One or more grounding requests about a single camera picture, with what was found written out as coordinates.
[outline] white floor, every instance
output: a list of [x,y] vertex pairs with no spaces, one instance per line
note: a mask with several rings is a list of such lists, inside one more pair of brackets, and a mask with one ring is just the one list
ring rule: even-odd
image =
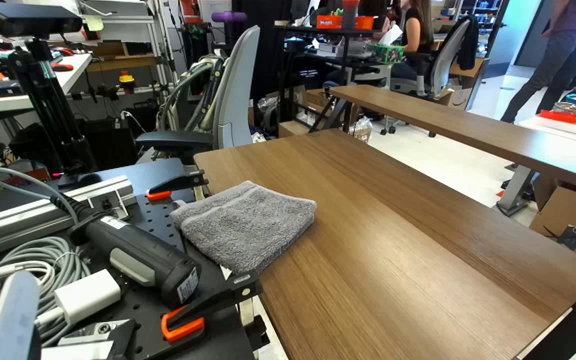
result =
[[[519,76],[498,76],[485,80],[480,85],[477,97],[470,112],[499,120],[510,99],[517,93],[530,76],[529,68],[515,68],[510,73]],[[521,109],[517,121],[534,116],[544,90],[535,94]],[[381,135],[383,123],[373,123],[374,129],[369,145],[394,159],[410,166],[438,182],[455,189],[465,196],[494,208],[501,191],[501,184],[509,180],[513,173],[505,166],[511,162],[489,153],[461,144],[447,137],[428,137],[427,130],[399,122],[395,134]],[[524,226],[530,225],[537,213],[531,204],[513,218]],[[260,360],[284,360],[284,353],[275,331],[270,326],[261,303],[255,302],[255,310],[262,312],[269,328],[271,344],[259,351]]]

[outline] office chair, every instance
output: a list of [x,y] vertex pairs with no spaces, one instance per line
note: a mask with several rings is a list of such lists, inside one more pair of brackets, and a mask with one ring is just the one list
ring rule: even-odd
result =
[[137,145],[153,147],[192,164],[196,153],[252,144],[248,108],[259,32],[258,26],[249,28],[232,50],[214,101],[198,126],[211,132],[148,132],[137,138]]
[[[450,68],[462,46],[471,21],[473,21],[471,18],[467,18],[455,25],[441,44],[439,51],[432,54],[407,53],[406,57],[414,60],[417,65],[416,80],[393,77],[390,79],[390,90],[426,100],[438,100],[448,86]],[[426,76],[428,69],[430,69],[430,74]],[[436,134],[430,131],[428,136],[434,138]]]

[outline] orange box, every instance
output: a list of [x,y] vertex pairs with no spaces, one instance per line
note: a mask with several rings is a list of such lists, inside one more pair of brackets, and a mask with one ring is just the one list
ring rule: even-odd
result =
[[[317,29],[341,29],[342,16],[319,15],[317,16]],[[357,16],[355,30],[372,30],[375,18],[371,16]]]

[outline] paper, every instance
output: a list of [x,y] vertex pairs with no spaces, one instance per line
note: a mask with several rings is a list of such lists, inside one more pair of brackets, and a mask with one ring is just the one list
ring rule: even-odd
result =
[[403,31],[400,27],[397,26],[396,23],[392,25],[392,28],[386,32],[385,35],[379,40],[379,45],[392,45],[395,40],[399,39],[402,36]]
[[91,14],[83,15],[86,19],[86,24],[88,25],[88,30],[91,32],[100,32],[104,29],[104,22],[101,20],[101,16],[94,16]]

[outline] gray towel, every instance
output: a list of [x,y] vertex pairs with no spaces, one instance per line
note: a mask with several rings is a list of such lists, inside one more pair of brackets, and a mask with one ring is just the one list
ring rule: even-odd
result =
[[174,225],[204,255],[241,274],[260,274],[313,223],[317,203],[246,181],[193,203],[178,202]]

